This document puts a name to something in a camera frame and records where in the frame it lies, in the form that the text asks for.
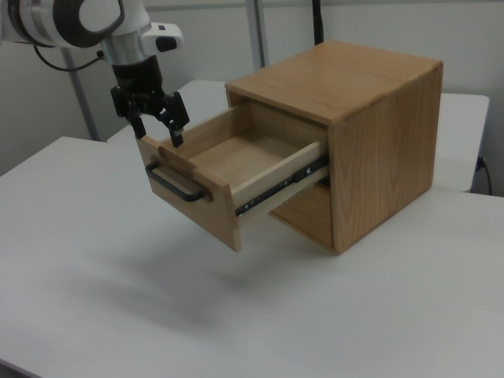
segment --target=black metal handle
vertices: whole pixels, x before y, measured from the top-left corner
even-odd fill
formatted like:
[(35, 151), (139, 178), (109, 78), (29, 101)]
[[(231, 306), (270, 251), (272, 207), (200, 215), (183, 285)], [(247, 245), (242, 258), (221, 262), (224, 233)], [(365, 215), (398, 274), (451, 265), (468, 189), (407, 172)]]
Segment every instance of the black metal handle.
[(145, 167), (145, 172), (152, 180), (156, 181), (157, 183), (159, 183), (160, 185), (171, 191), (174, 195), (176, 195), (178, 198), (182, 199), (185, 202), (195, 202), (203, 198), (204, 194), (202, 189), (194, 193), (186, 193), (185, 191), (181, 191), (178, 187), (176, 187), (172, 183), (169, 183), (168, 181), (166, 181), (165, 179), (154, 173), (153, 171), (156, 168), (159, 168), (160, 166), (161, 164), (159, 163), (159, 161), (153, 161), (152, 163), (148, 164)]

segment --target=wooden cabinet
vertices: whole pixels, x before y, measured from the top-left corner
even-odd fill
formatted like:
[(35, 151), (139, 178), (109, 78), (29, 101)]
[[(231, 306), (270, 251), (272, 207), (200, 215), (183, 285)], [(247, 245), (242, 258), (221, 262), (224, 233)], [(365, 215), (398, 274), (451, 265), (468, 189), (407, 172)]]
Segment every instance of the wooden cabinet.
[(441, 61), (322, 43), (227, 83), (229, 110), (178, 149), (140, 139), (153, 192), (234, 250), (272, 211), (342, 253), (430, 188), (442, 74)]

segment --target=white table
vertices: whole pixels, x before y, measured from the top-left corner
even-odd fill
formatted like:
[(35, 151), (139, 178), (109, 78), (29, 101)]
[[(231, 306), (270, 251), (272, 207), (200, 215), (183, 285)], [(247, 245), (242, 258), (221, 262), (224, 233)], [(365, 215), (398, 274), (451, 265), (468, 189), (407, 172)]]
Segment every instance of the white table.
[(235, 254), (135, 149), (0, 177), (0, 358), (44, 378), (502, 377), (504, 200), (430, 190), (340, 257), (266, 217)]
[[(179, 89), (191, 122), (186, 129), (228, 108), (224, 81), (194, 80)], [(434, 164), (436, 189), (469, 191), (473, 185), (489, 98), (474, 94), (441, 95), (438, 138)], [(154, 117), (142, 116), (148, 136), (169, 137), (168, 129)], [(108, 143), (136, 148), (131, 126), (112, 136)]]
[(471, 189), (489, 102), (486, 96), (441, 94), (433, 187)]

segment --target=wooden drawer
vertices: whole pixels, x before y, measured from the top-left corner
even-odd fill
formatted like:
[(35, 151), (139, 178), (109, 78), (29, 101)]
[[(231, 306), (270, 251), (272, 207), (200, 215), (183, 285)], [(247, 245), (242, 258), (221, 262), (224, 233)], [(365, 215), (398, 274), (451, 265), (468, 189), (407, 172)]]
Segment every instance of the wooden drawer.
[(236, 251), (242, 226), (329, 174), (325, 126), (252, 100), (183, 138), (138, 140), (152, 190)]

